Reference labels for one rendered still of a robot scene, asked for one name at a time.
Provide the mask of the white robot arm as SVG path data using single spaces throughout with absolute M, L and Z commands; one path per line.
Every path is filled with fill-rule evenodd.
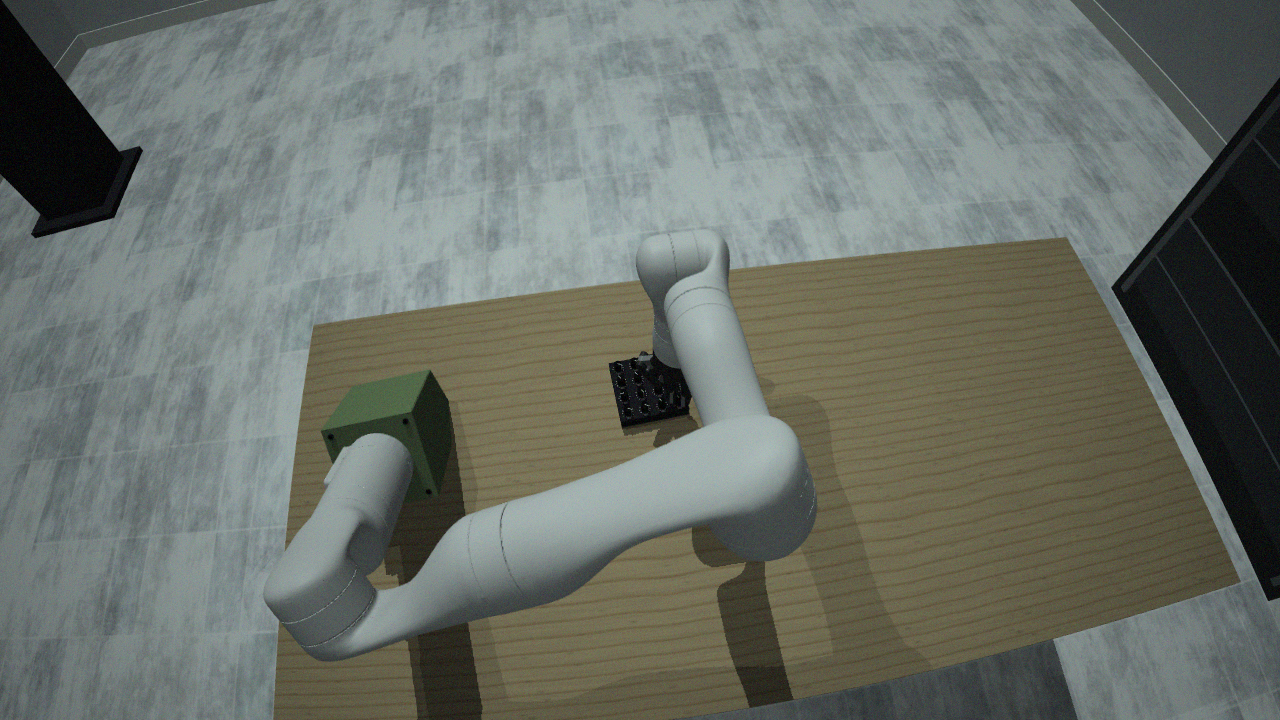
M 387 591 L 367 575 L 385 559 L 413 460 L 392 436 L 360 437 L 340 450 L 328 489 L 264 585 L 265 603 L 305 652 L 340 661 L 550 603 L 635 544 L 692 527 L 708 525 L 758 562 L 806 541 L 817 489 L 797 436 L 762 395 L 730 297 L 724 238 L 654 234 L 637 249 L 636 269 L 653 304 L 654 354 L 684 373 L 703 428 L 461 518 L 411 582 Z

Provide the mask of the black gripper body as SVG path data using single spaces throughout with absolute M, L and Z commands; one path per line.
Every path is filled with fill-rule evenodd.
M 653 354 L 654 354 L 654 350 L 653 350 Z M 660 360 L 657 357 L 655 354 L 653 355 L 653 357 L 650 357 L 650 363 L 652 363 L 653 366 L 660 369 L 660 372 L 664 373 L 664 374 L 660 373 L 662 375 L 667 375 L 667 377 L 672 378 L 675 382 L 681 383 L 681 380 L 685 379 L 684 378 L 684 373 L 681 372 L 681 369 L 667 366 L 666 364 L 660 363 Z M 678 380 L 678 379 L 681 379 L 681 380 Z

